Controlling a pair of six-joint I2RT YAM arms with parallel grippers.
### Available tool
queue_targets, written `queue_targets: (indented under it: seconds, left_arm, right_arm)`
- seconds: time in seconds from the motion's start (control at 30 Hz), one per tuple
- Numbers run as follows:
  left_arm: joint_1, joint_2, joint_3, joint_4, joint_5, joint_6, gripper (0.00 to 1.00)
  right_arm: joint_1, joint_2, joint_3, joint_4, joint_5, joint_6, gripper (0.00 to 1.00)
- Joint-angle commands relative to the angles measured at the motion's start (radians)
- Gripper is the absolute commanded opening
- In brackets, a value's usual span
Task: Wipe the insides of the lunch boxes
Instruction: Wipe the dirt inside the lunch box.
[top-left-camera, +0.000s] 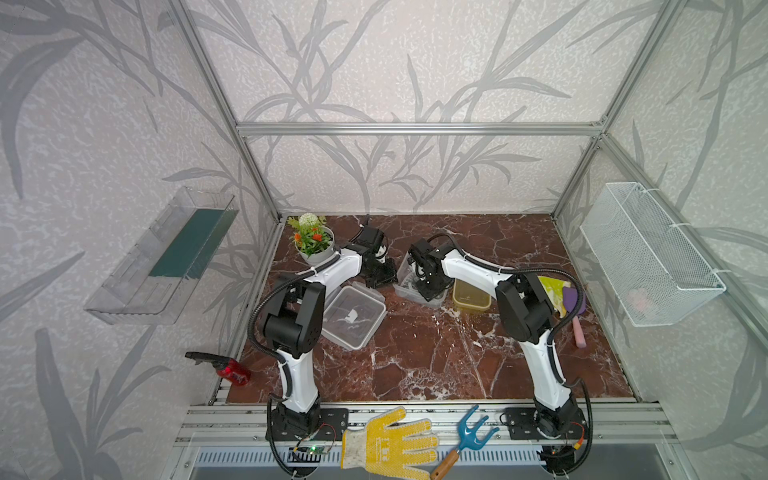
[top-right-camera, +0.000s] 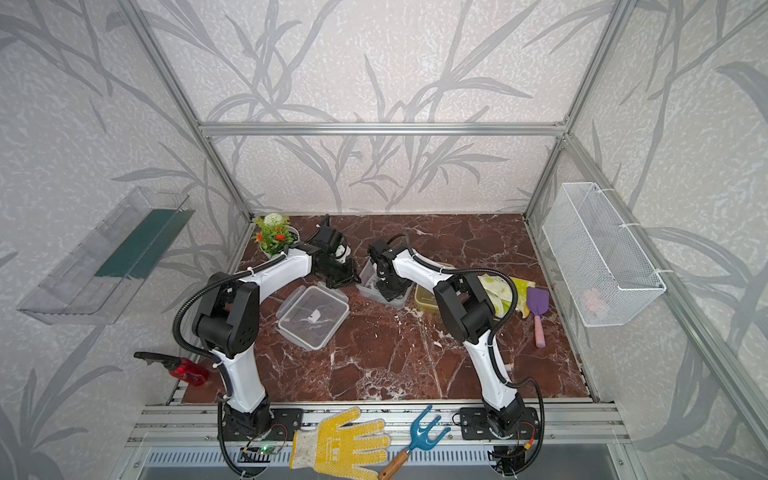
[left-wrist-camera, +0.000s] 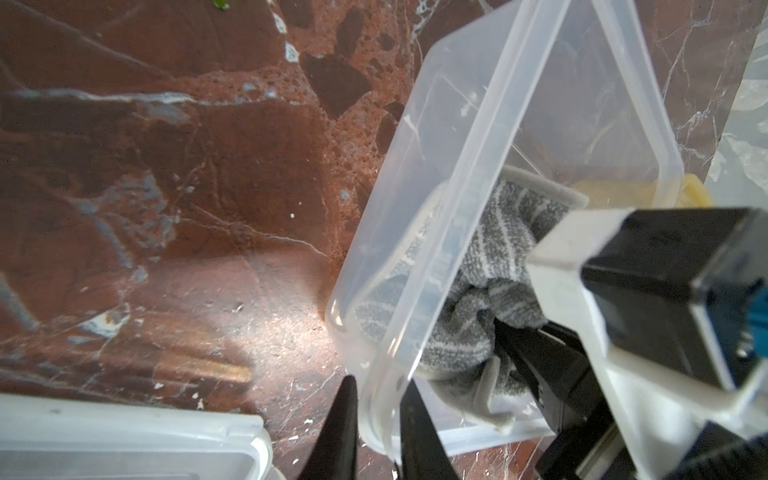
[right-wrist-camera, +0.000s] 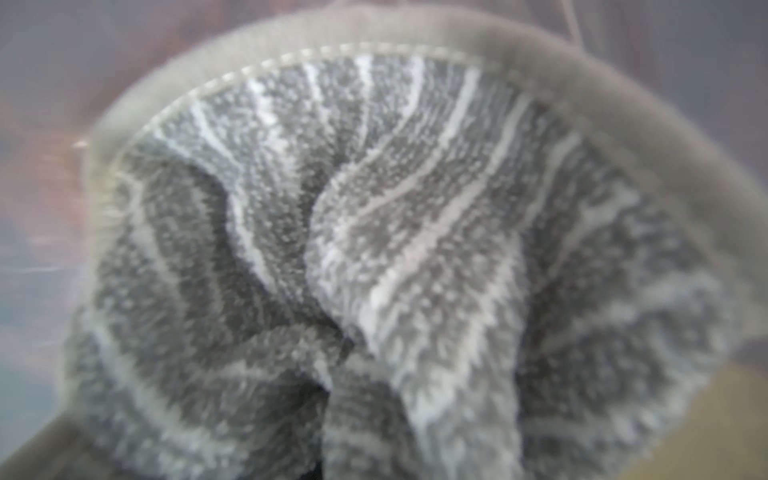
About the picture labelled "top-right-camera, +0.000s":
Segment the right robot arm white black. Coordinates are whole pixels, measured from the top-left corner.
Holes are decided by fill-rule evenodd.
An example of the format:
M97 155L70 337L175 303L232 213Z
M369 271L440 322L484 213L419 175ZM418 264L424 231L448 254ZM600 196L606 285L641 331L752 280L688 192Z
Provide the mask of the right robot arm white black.
M421 256L406 243L391 246L381 239L368 247L368 254L379 278L377 287L386 299L413 283L432 290L445 328L469 353L481 384L488 423L495 436L509 438L517 430L526 408L519 393L524 385L533 386L538 405L544 406L538 382L532 377L513 382L498 348L496 335L514 310L509 309L496 320L495 307L480 276L485 273L496 275L513 287L508 276L489 268L448 268Z

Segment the clear lunch box lid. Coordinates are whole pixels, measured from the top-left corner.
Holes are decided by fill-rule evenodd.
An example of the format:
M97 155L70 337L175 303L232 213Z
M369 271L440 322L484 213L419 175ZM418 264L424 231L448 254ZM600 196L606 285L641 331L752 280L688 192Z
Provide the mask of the clear lunch box lid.
M307 351L323 349L350 313L349 299L322 285L300 286L278 308L278 332Z

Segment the clear plastic lunch box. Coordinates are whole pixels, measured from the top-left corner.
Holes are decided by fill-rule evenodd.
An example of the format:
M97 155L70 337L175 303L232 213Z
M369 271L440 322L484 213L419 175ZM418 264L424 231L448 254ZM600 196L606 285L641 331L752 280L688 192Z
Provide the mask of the clear plastic lunch box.
M356 288L363 297L400 310L405 307L414 283L407 289L399 290L398 295L395 296L395 290L378 276L375 265L368 260L360 273L360 282Z

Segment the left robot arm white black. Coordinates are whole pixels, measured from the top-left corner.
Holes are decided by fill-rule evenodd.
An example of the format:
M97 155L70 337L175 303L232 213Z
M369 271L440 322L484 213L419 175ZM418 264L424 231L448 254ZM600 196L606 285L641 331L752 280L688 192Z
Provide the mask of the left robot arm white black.
M307 276L324 279L329 289L360 281L357 262L348 252L337 257L321 247L298 242L256 267L212 275L174 316L174 341L183 350L210 359L223 380L225 393L218 400L220 426L258 438L274 424L254 357L260 306L276 291Z

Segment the olive yellow lunch box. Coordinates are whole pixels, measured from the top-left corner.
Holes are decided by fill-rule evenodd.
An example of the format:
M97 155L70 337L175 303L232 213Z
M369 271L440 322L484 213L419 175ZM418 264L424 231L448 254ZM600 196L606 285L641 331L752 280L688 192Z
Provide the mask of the olive yellow lunch box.
M415 282L416 290L414 294L414 301L420 311L423 313L435 313L439 312L439 306L433 294L432 289L425 288L421 283Z

